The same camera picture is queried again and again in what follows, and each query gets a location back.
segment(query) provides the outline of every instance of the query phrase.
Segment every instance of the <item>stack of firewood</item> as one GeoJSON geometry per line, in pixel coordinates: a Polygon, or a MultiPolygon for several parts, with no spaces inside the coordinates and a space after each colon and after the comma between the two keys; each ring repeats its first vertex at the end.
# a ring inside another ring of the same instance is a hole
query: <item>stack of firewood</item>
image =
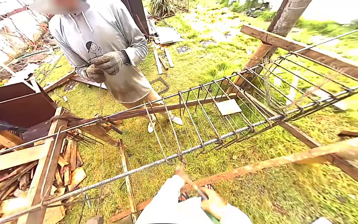
{"type": "MultiPolygon", "coordinates": [[[[34,144],[38,146],[39,151],[42,151],[42,146],[45,141],[39,141],[34,144]]],[[[0,145],[0,151],[7,147],[0,145]]],[[[36,153],[36,149],[31,150],[31,153],[36,153]]],[[[26,206],[27,192],[29,191],[38,160],[29,159],[29,162],[23,163],[19,166],[3,169],[1,167],[8,167],[10,161],[3,159],[4,155],[0,155],[0,218],[14,214],[26,206]]],[[[77,149],[77,142],[74,138],[67,137],[64,139],[63,147],[60,149],[60,156],[58,161],[58,168],[55,171],[55,179],[51,187],[51,196],[61,196],[67,191],[72,191],[78,188],[82,180],[85,179],[86,174],[80,153],[77,149]]],[[[56,206],[48,208],[45,214],[44,223],[55,224],[63,219],[66,213],[64,206],[56,206]]]]}

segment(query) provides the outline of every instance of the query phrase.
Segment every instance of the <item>work glove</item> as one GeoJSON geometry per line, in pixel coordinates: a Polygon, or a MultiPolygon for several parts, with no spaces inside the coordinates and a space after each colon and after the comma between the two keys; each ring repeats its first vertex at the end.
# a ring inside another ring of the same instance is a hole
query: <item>work glove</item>
{"type": "Polygon", "coordinates": [[[89,62],[109,75],[116,75],[124,63],[127,63],[127,56],[121,51],[111,51],[102,56],[92,58],[89,62]]]}
{"type": "Polygon", "coordinates": [[[86,75],[97,83],[103,83],[106,81],[106,76],[104,75],[102,69],[95,68],[94,65],[90,65],[86,69],[86,75]]]}

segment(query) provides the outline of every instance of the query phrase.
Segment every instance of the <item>ground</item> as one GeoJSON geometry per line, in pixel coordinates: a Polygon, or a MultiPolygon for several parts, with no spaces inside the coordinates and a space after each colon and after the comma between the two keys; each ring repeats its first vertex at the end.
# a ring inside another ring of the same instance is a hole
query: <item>ground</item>
{"type": "MultiPolygon", "coordinates": [[[[249,23],[264,29],[269,25],[259,18],[230,12],[228,8],[222,8],[212,1],[202,1],[190,13],[166,18],[166,22],[176,28],[185,40],[169,47],[175,67],[162,74],[170,85],[169,91],[163,96],[240,71],[249,58],[247,50],[254,51],[260,42],[239,32],[241,25],[249,23]],[[216,43],[210,43],[206,47],[201,45],[201,41],[210,39],[216,43]],[[191,50],[178,53],[177,48],[183,46],[191,50]]],[[[316,35],[318,31],[295,28],[288,36],[309,44],[326,38],[321,35],[315,37],[316,35]]],[[[343,39],[335,45],[325,44],[321,48],[358,61],[358,56],[352,53],[352,50],[358,48],[357,41],[343,39]]],[[[285,54],[285,51],[279,50],[276,55],[279,54],[285,54]]],[[[53,82],[72,69],[65,57],[60,59],[58,65],[62,66],[54,69],[44,83],[53,82]]],[[[148,57],[139,67],[148,80],[159,76],[151,48],[148,57]]],[[[68,108],[77,116],[91,118],[95,113],[108,115],[124,109],[106,90],[85,84],[77,84],[69,91],[64,89],[65,86],[57,88],[50,96],[59,106],[68,108]],[[67,97],[68,102],[62,99],[63,96],[67,97]]],[[[346,112],[326,108],[295,121],[294,124],[323,144],[335,142],[339,140],[337,134],[341,130],[358,131],[358,94],[345,101],[349,107],[346,112]]],[[[111,133],[116,138],[122,138],[129,146],[129,169],[162,158],[154,135],[147,134],[147,123],[142,118],[128,119],[120,127],[123,135],[111,133]]],[[[80,154],[87,173],[82,186],[122,173],[118,149],[107,144],[104,146],[89,147],[80,144],[80,154]]],[[[305,145],[281,127],[275,127],[219,151],[197,158],[192,154],[187,155],[188,165],[185,171],[193,180],[197,180],[306,149],[305,145]]],[[[161,165],[132,175],[136,201],[139,203],[152,198],[164,181],[172,176],[174,169],[175,166],[161,165]]],[[[265,169],[235,181],[216,183],[214,188],[230,204],[245,212],[254,223],[311,223],[321,216],[333,223],[358,223],[358,183],[328,164],[265,169]]],[[[96,189],[89,191],[88,196],[92,198],[99,196],[99,193],[100,189],[96,189]]],[[[87,203],[79,203],[73,206],[68,210],[64,221],[85,223],[89,217],[103,215],[105,222],[108,222],[109,217],[129,207],[124,180],[104,186],[102,197],[91,200],[90,205],[88,207],[87,203]]]]}

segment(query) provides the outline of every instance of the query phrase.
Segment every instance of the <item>dirt patch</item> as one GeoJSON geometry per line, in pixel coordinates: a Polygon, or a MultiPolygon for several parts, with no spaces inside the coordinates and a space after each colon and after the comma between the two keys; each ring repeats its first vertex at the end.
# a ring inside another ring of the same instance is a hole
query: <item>dirt patch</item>
{"type": "Polygon", "coordinates": [[[64,91],[67,92],[69,90],[73,90],[74,88],[76,88],[75,85],[77,85],[78,82],[74,81],[74,80],[70,80],[68,81],[66,87],[64,88],[64,91]]]}
{"type": "Polygon", "coordinates": [[[178,53],[182,54],[182,53],[186,53],[186,52],[191,52],[191,49],[187,46],[181,46],[181,47],[177,47],[176,50],[178,51],[178,53]]]}
{"type": "Polygon", "coordinates": [[[204,41],[201,41],[200,44],[202,45],[203,48],[206,48],[208,45],[210,45],[211,43],[213,44],[216,44],[215,41],[213,40],[204,40],[204,41]]]}

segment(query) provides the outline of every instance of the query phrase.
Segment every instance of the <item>wall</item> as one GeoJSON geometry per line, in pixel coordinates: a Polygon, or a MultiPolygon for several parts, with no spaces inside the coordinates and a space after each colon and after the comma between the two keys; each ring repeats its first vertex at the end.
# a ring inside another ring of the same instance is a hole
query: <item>wall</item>
{"type": "MultiPolygon", "coordinates": [[[[10,13],[16,9],[21,9],[24,4],[30,4],[33,0],[0,0],[0,49],[11,56],[24,52],[27,48],[25,42],[20,38],[13,36],[20,36],[19,30],[28,39],[33,40],[34,34],[39,35],[39,23],[46,21],[47,18],[39,13],[32,13],[30,11],[21,11],[12,13],[9,18],[4,18],[1,15],[10,13]]],[[[10,57],[0,51],[0,64],[9,60],[10,57]]]]}

